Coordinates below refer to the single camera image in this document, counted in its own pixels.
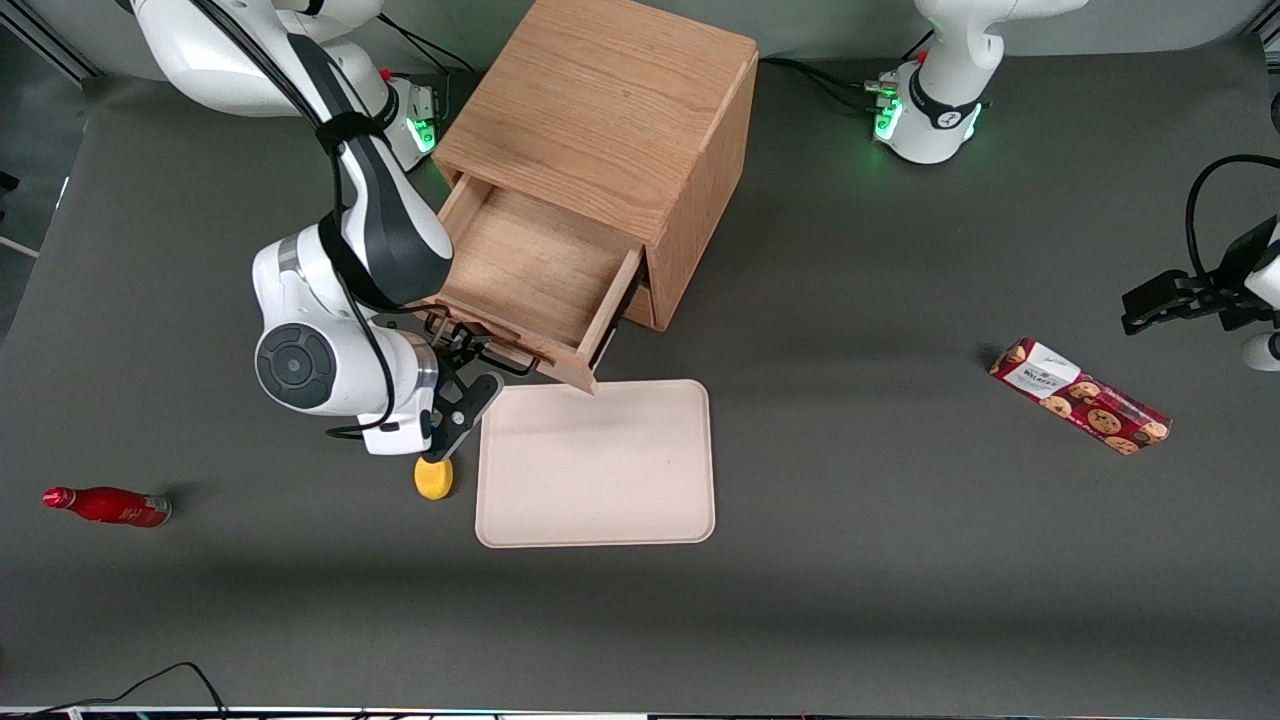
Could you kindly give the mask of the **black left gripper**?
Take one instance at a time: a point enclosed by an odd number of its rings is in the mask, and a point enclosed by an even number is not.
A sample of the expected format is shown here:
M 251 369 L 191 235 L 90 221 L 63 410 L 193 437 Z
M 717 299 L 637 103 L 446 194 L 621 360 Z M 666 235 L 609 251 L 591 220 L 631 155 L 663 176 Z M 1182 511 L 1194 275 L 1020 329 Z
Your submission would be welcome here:
M 1277 299 L 1245 286 L 1262 272 L 1277 269 L 1277 219 L 1268 218 L 1233 241 L 1219 266 L 1201 279 L 1183 270 L 1162 272 L 1123 296 L 1126 336 L 1172 320 L 1215 315 L 1224 331 L 1253 323 L 1277 327 Z

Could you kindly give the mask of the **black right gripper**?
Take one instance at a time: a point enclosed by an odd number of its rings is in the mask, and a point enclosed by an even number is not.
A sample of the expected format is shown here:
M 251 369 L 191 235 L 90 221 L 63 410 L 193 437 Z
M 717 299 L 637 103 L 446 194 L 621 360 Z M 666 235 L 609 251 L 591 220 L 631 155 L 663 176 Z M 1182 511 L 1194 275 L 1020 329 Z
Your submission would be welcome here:
M 504 388 L 503 378 L 483 372 L 465 380 L 461 372 L 472 363 L 489 363 L 489 334 L 456 334 L 460 319 L 448 307 L 422 311 L 420 387 L 428 400 L 420 410 L 420 428 L 428 462 L 444 462 L 480 423 Z

